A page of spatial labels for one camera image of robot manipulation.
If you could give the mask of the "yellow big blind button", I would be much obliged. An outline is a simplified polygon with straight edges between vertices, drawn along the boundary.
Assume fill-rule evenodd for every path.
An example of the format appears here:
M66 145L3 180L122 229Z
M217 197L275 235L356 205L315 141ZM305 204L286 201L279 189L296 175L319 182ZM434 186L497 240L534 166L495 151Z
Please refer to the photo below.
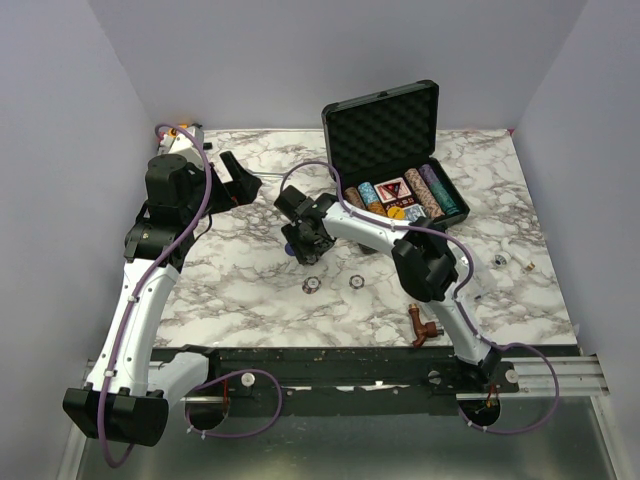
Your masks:
M401 207L391 206L387 209L387 216L395 220L404 220L406 218L406 213Z

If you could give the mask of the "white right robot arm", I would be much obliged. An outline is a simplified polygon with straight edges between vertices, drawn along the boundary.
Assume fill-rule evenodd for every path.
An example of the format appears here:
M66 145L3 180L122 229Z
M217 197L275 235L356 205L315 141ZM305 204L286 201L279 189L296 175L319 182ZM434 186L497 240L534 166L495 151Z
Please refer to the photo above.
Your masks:
M462 384L480 392L494 383L500 352L483 336L462 295L474 270L463 245L458 250L467 257L468 266L466 277L460 279L456 256L449 248L455 240L424 217L415 222L383 218L345 206L332 194L313 199L293 186L281 191L275 207L288 219L282 233L302 265L316 264L338 239L389 256L404 291L428 306L449 336L455 357L463 363Z

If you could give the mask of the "blue ten poker chip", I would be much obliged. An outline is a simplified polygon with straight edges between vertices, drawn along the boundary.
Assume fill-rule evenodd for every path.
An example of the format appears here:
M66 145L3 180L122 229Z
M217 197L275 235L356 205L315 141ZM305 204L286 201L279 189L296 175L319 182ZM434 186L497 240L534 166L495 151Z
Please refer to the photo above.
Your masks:
M307 277L302 284L302 291L306 294L316 293L321 286L321 281L316 276Z
M365 279L361 275L352 275L349 278L349 285L352 289L361 289L364 287Z

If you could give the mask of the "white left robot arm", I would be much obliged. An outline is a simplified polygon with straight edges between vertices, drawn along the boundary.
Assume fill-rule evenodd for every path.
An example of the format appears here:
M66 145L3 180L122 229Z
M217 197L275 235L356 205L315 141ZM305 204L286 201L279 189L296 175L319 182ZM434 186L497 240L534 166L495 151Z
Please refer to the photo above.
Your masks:
M125 237L121 293L102 351L85 384L66 390L62 408L89 438L154 446L170 409L194 389L214 393L220 368L200 348L184 347L158 371L150 369L168 296L195 243L203 217L252 203L262 185L230 151L220 158L231 179L179 154L152 158L147 199Z

